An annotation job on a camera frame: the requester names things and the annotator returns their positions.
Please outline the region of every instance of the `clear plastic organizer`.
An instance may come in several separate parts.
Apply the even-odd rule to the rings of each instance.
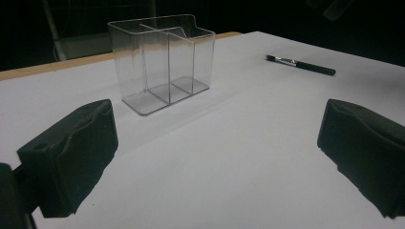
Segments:
[[[215,33],[193,15],[108,24],[121,98],[149,115],[209,89]]]

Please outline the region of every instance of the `wooden table edge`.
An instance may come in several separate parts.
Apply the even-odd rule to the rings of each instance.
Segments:
[[[241,34],[241,33],[237,32],[237,31],[219,33],[219,34],[216,34],[216,39],[226,38],[226,37],[235,36],[235,35],[239,35],[239,34]],[[54,63],[50,63],[50,64],[36,65],[36,66],[27,67],[27,68],[2,71],[2,72],[0,72],[0,81],[23,77],[23,76],[32,75],[32,74],[54,72],[54,71],[58,71],[58,70],[62,70],[62,69],[68,69],[68,68],[77,67],[77,66],[81,66],[81,65],[93,64],[96,62],[110,60],[110,59],[113,59],[113,54],[111,52],[77,58],[77,59],[71,59],[71,60],[66,60],[66,61],[54,62]]]

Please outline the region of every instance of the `black pen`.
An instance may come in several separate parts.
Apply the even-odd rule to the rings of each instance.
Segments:
[[[323,74],[328,74],[328,75],[334,75],[336,73],[336,70],[333,70],[333,69],[328,69],[328,68],[324,68],[324,67],[317,66],[317,65],[311,65],[311,64],[307,64],[307,63],[300,62],[297,60],[280,58],[280,57],[276,57],[276,56],[272,56],[272,55],[267,55],[266,60],[287,64],[292,67],[309,70],[309,71],[313,71],[316,73],[323,73]]]

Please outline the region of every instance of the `table surface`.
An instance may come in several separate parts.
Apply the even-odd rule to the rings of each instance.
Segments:
[[[268,62],[266,54],[336,69]],[[75,108],[113,102],[119,147],[75,215],[38,228],[404,228],[384,219],[321,152],[330,98],[405,124],[405,68],[262,32],[216,40],[211,88],[139,116],[114,61],[0,82],[0,161]]]

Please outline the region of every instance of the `black padded object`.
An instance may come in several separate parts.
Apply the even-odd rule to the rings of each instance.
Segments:
[[[118,146],[110,100],[82,106],[18,150],[45,218],[75,213]]]
[[[318,146],[383,217],[405,216],[405,127],[330,99]]]
[[[30,228],[32,225],[29,219],[11,167],[0,163],[0,228]]]

